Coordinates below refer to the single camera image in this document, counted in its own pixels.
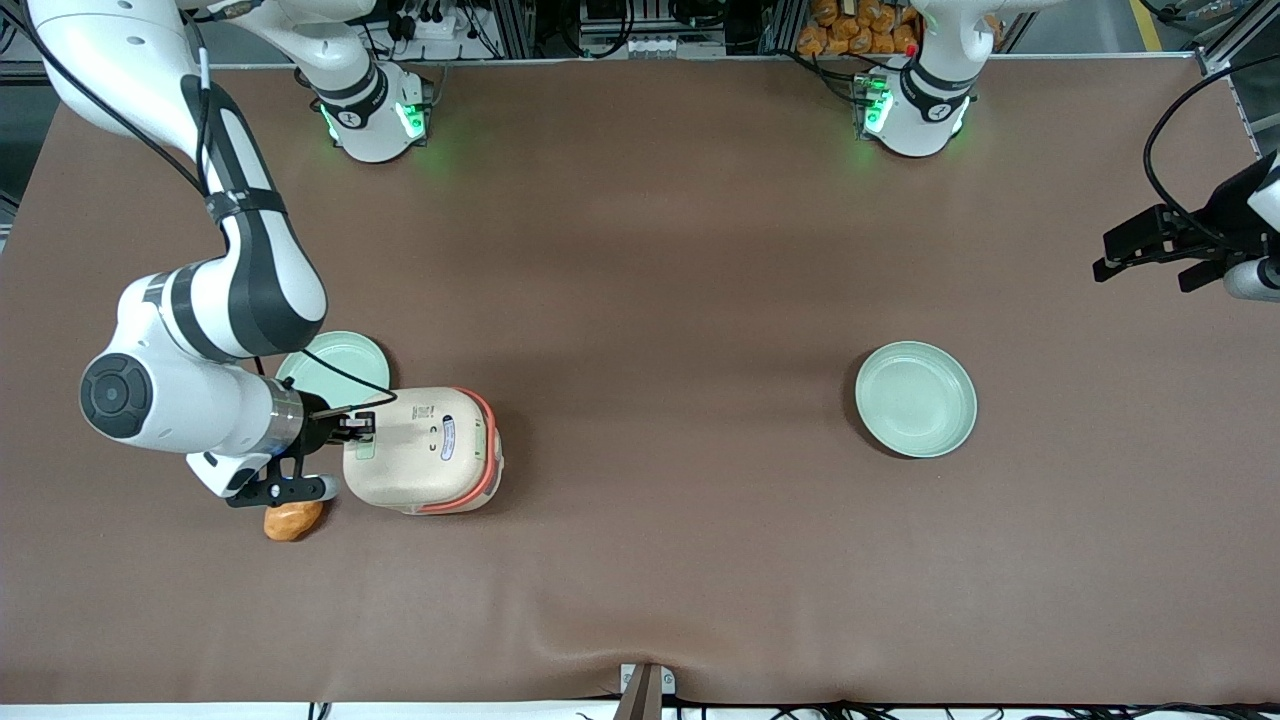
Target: green led light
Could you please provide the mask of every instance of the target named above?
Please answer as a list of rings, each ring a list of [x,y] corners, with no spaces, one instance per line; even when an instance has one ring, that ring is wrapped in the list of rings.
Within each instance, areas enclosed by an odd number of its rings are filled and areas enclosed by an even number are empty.
[[[420,137],[422,135],[422,111],[412,105],[396,104],[396,114],[401,118],[401,124],[404,126],[404,132],[410,137]]]
[[[324,123],[329,126],[329,137],[338,142],[338,131],[333,127],[333,118],[329,117],[329,110],[324,105],[320,105],[320,114],[324,115]]]
[[[879,100],[872,104],[867,109],[867,124],[864,129],[867,132],[881,132],[884,129],[884,118],[888,117],[888,111],[893,108],[893,94],[884,91]]]

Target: table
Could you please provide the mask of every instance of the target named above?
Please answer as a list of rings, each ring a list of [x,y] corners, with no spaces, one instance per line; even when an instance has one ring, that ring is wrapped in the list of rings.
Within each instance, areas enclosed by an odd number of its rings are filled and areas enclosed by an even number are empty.
[[[0,697],[580,697],[657,661],[700,702],[1280,698],[1280,315],[1091,275],[1197,77],[993,61],[908,160],[786,61],[458,68],[428,149],[358,165],[289,73],[218,74],[326,329],[483,393],[507,451],[481,511],[347,496],[296,544],[79,416],[120,290],[220,243],[157,158],[60,110],[0,259]],[[1156,158],[1192,206],[1251,160],[1225,87]],[[940,460],[851,404],[904,338],[979,392]]]

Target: sticker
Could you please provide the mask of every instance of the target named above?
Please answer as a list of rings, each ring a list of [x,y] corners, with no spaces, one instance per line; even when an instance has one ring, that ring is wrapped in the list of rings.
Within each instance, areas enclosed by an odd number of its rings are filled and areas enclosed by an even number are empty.
[[[444,416],[444,448],[440,450],[440,460],[453,457],[453,446],[457,441],[457,430],[453,428],[453,415]]]

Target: black strap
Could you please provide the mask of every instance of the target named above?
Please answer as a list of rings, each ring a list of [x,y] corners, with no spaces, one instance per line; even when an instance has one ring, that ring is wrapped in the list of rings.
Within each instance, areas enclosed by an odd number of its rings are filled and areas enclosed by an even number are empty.
[[[323,105],[325,111],[329,113],[329,117],[333,120],[344,128],[364,128],[369,124],[369,118],[374,114],[374,111],[381,108],[383,102],[387,101],[387,91],[389,86],[387,73],[384,73],[378,65],[371,65],[371,68],[374,69],[374,82],[376,85],[374,86],[372,92],[361,100],[343,105],[339,102],[330,102],[328,94],[319,92],[320,100],[324,101]]]
[[[209,217],[214,219],[214,223],[220,223],[224,218],[253,210],[274,210],[282,215],[289,214],[284,209],[284,199],[280,197],[279,192],[274,190],[259,190],[256,187],[215,192],[205,199],[205,210],[209,211]]]
[[[928,94],[919,85],[916,85],[916,82],[911,78],[911,73],[902,73],[901,79],[902,96],[920,111],[920,118],[927,123],[946,122],[964,105],[964,101],[969,99],[966,94],[956,95],[950,99]]]
[[[369,69],[365,70],[365,74],[361,76],[361,78],[357,79],[351,87],[343,90],[324,90],[320,87],[312,87],[312,90],[316,91],[316,95],[319,95],[321,100],[326,100],[329,102],[340,102],[343,100],[360,95],[370,85],[372,85],[378,77],[378,70],[379,70],[378,63],[375,63],[372,56],[370,56]]]
[[[929,70],[925,70],[920,65],[920,55],[919,55],[919,53],[914,58],[911,58],[910,60],[908,60],[906,67],[902,68],[902,73],[904,74],[906,72],[909,72],[909,70],[914,72],[918,76],[920,76],[920,79],[923,79],[924,82],[932,85],[933,87],[937,87],[938,90],[946,91],[946,92],[956,92],[956,91],[960,91],[960,90],[969,90],[970,87],[973,87],[973,83],[978,81],[978,76],[973,76],[969,79],[942,79],[938,76],[931,73]]]

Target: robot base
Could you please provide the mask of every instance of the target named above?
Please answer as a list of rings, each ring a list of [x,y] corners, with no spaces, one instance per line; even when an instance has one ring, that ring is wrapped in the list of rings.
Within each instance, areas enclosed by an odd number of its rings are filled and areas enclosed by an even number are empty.
[[[329,136],[335,147],[361,163],[387,163],[412,146],[426,145],[431,122],[434,86],[394,63],[379,63],[387,74],[387,101],[370,115],[362,128],[348,128],[325,113]]]
[[[941,105],[948,115],[941,122],[928,122],[905,100],[901,73],[877,68],[870,74],[873,79],[883,79],[884,88],[876,102],[858,109],[865,137],[874,137],[899,155],[925,158],[946,147],[947,141],[960,132],[964,113],[969,109],[968,99],[954,113]]]

